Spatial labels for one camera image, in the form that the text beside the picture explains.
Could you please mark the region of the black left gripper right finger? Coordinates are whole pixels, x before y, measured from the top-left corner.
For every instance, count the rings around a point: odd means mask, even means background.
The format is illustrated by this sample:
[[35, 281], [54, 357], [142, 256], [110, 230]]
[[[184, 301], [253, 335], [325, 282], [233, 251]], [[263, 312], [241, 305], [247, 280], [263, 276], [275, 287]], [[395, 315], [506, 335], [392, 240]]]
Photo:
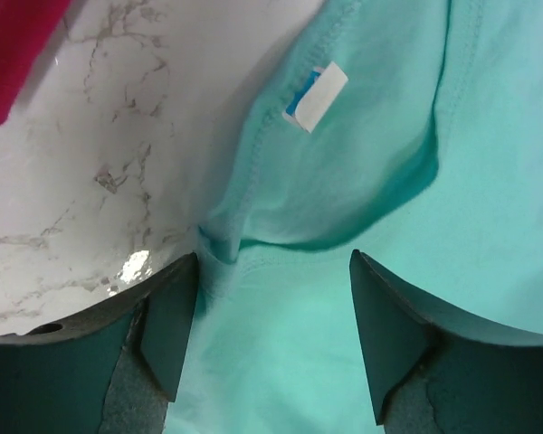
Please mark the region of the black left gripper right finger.
[[388, 433], [543, 433], [543, 335], [474, 315], [360, 251], [351, 293], [376, 424]]

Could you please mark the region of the teal t shirt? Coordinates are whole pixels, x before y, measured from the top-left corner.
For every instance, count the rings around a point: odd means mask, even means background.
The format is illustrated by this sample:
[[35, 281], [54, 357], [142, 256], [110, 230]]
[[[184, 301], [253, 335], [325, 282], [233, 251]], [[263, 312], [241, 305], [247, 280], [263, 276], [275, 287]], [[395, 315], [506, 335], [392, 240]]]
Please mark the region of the teal t shirt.
[[[308, 133], [282, 112], [348, 76]], [[362, 250], [543, 333], [543, 1], [327, 1], [243, 124], [200, 227], [168, 433], [374, 433], [348, 263]]]

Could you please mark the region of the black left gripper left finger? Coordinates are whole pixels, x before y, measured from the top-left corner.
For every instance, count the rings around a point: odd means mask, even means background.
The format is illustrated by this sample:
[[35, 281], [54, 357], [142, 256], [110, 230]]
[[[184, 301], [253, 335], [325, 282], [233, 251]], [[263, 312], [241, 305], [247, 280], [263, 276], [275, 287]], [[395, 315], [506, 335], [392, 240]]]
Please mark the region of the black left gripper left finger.
[[26, 335], [0, 336], [0, 433], [160, 433], [176, 398], [199, 262]]

